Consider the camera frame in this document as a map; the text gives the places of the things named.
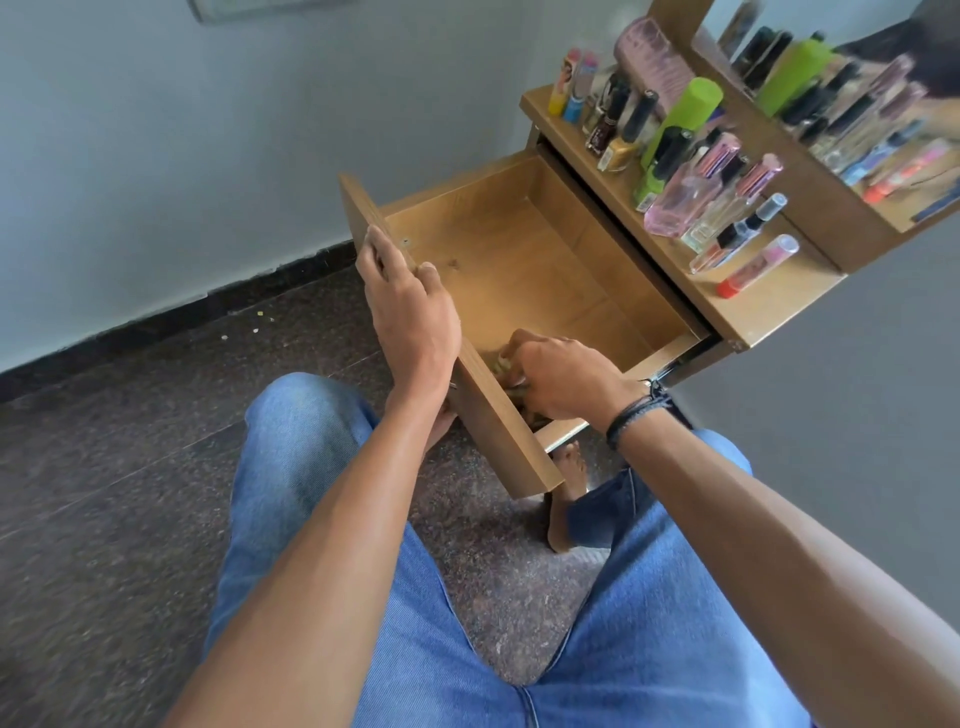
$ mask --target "blue jeans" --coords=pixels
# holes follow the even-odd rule
[[[250,407],[204,654],[376,422],[357,392],[306,374],[281,377]],[[750,470],[728,440],[696,434]],[[353,724],[808,728],[804,709],[633,471],[577,500],[568,525],[577,543],[611,547],[610,558],[547,671],[513,686],[473,651],[407,523]]]

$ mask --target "black cord bracelet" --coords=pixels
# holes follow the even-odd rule
[[[620,444],[620,436],[631,423],[643,417],[647,412],[670,403],[670,395],[663,389],[662,384],[651,380],[647,380],[647,383],[650,385],[650,394],[624,407],[623,411],[613,418],[613,422],[607,428],[607,445],[614,452]]]

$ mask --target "black bottle cap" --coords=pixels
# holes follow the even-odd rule
[[[803,144],[805,147],[809,147],[815,142],[820,134],[827,130],[827,127],[830,125],[830,120],[825,116],[821,116],[819,119],[815,119],[810,126],[806,128],[804,133],[800,135],[798,141]]]
[[[853,105],[833,120],[827,127],[827,133],[839,134],[845,132],[853,123],[867,112],[876,103],[876,99],[869,93],[863,94],[853,102]]]
[[[746,229],[742,222],[739,225],[737,225],[737,223],[727,225],[717,235],[717,243],[720,245],[720,250],[725,251],[739,243],[743,240],[745,232]]]
[[[793,34],[789,31],[783,31],[774,41],[774,44],[770,46],[770,50],[767,51],[766,55],[743,77],[743,83],[746,87],[751,91],[756,91],[760,88],[763,82],[767,80],[767,76],[770,75],[774,63],[777,62],[780,56],[783,55],[783,51],[785,51],[787,46],[792,42]]]
[[[817,111],[826,93],[821,86],[812,86],[798,96],[796,101],[787,105],[786,109],[780,113],[780,119],[789,127],[797,126]]]
[[[619,85],[614,88],[611,93],[610,108],[607,109],[607,118],[614,123],[619,121],[629,100],[630,87],[628,85]]]
[[[673,142],[680,137],[682,127],[667,127],[660,135],[660,143],[657,144],[657,151],[654,152],[654,164],[660,161],[663,153]]]
[[[650,114],[653,113],[659,100],[660,95],[653,89],[648,88],[640,94],[640,100],[636,102],[634,112],[630,114],[627,124],[623,127],[621,136],[625,142],[633,143],[636,141],[640,132],[643,131],[643,125],[647,123],[647,119],[650,118]]]
[[[733,62],[733,70],[741,76],[745,74],[751,69],[754,63],[760,59],[776,38],[777,34],[774,32],[774,29],[769,26],[764,25],[757,29],[754,36],[750,38],[750,41],[744,47],[743,51],[741,51],[740,55],[737,56]]]
[[[680,127],[671,127],[671,129],[680,129]],[[660,155],[660,161],[654,166],[653,176],[658,180],[667,181],[676,174],[680,165],[684,163],[686,152],[693,142],[693,132],[687,129],[680,129],[673,140],[667,144],[666,149]]]
[[[847,63],[843,68],[837,71],[836,76],[830,79],[826,86],[827,91],[834,93],[847,85],[850,81],[860,75],[860,64],[856,61]]]
[[[746,155],[737,155],[727,162],[726,167],[720,170],[720,182],[726,187],[748,164],[750,164],[749,157]]]

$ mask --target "gray wall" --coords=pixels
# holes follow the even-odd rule
[[[955,215],[677,396],[960,628],[958,243]]]

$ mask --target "wooden drawer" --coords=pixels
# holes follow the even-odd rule
[[[355,241],[376,224],[409,265],[429,260],[440,271],[464,331],[450,398],[513,497],[563,482],[547,452],[586,426],[555,421],[533,432],[524,422],[489,368],[515,329],[579,339],[638,379],[708,335],[549,150],[382,209],[358,181],[340,182]]]

